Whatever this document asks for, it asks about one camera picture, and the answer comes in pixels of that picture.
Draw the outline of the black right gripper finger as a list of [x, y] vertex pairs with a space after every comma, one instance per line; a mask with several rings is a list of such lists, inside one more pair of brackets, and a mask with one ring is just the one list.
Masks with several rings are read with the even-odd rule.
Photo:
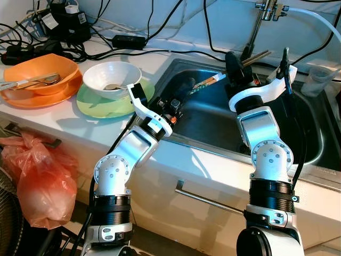
[[232, 52], [225, 54], [225, 73], [228, 76], [244, 76], [242, 61]]

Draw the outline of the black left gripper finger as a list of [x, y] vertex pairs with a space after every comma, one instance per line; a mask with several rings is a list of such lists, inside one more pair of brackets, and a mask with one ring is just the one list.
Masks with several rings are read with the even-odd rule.
[[197, 83], [195, 78], [186, 78], [185, 81], [181, 82], [175, 91], [175, 107], [180, 107], [186, 98], [189, 97], [192, 90], [194, 90], [194, 86]]

